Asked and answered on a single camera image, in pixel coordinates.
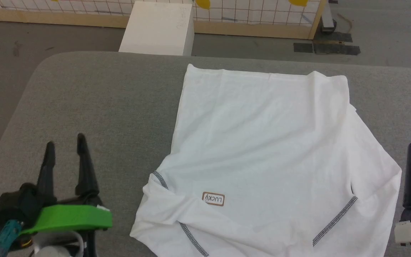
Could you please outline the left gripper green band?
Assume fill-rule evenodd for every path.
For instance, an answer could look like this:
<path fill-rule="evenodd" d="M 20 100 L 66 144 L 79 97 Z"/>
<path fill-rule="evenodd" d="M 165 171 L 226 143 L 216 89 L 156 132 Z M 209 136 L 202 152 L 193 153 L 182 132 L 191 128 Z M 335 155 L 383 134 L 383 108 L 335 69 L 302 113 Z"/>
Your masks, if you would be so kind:
<path fill-rule="evenodd" d="M 52 141 L 47 143 L 36 183 L 37 195 L 43 203 L 35 206 L 35 213 L 23 226 L 20 235 L 33 235 L 40 232 L 107 230 L 113 226 L 112 213 L 104 207 L 98 196 L 100 193 L 98 181 L 83 133 L 79 133 L 77 137 L 77 154 L 79 175 L 75 195 L 78 197 L 57 203 L 53 181 L 56 160 L 55 145 Z"/>

